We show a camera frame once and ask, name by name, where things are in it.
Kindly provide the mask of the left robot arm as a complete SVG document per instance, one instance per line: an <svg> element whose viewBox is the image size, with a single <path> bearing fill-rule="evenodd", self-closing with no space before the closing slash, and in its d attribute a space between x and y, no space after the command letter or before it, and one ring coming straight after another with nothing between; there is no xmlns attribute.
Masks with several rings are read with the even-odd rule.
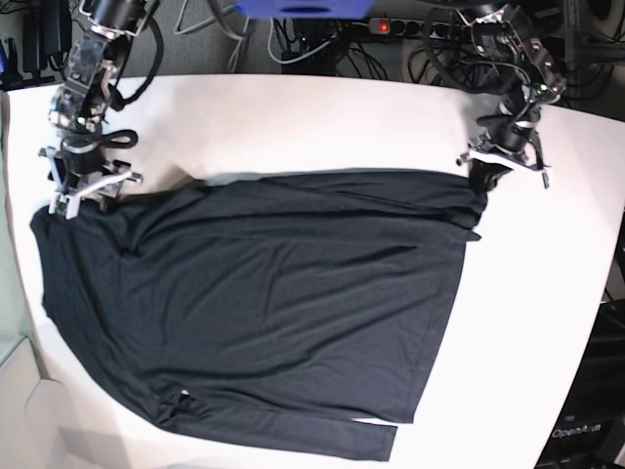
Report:
<svg viewBox="0 0 625 469"><path fill-rule="evenodd" d="M473 51L461 51L460 38L448 34L455 62L463 67L487 67L496 77L483 85L460 81L450 64L438 58L440 47L431 38L438 10L457 13L470 32ZM422 28L423 46L441 81L471 95L497 96L493 113L477 119L481 132L468 142L457 163L469 167L469 182L477 193L495 189L513 171L541 176L550 185L537 131L541 108L556 103L564 94L566 80L551 53L534 32L522 7L511 2L456 1L434 5Z"/></svg>

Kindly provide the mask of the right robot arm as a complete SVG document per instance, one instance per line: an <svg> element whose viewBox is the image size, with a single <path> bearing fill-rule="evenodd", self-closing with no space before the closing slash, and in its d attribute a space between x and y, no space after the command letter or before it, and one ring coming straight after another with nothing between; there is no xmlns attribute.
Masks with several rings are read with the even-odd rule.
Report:
<svg viewBox="0 0 625 469"><path fill-rule="evenodd" d="M81 202L93 198L102 209L117 199L125 183L139 184L143 176L126 161L110 159L109 149L131 149L139 141L136 131L107 133L106 113L134 103L156 76L164 56L164 40L154 14L158 1L83 1L79 11L91 27L68 56L63 84L51 100L48 120L60 141L39 151L50 164L55 192L51 214L67 220L79 215ZM133 39L144 30L152 33L156 53L147 77L128 98L118 83L130 57Z"/></svg>

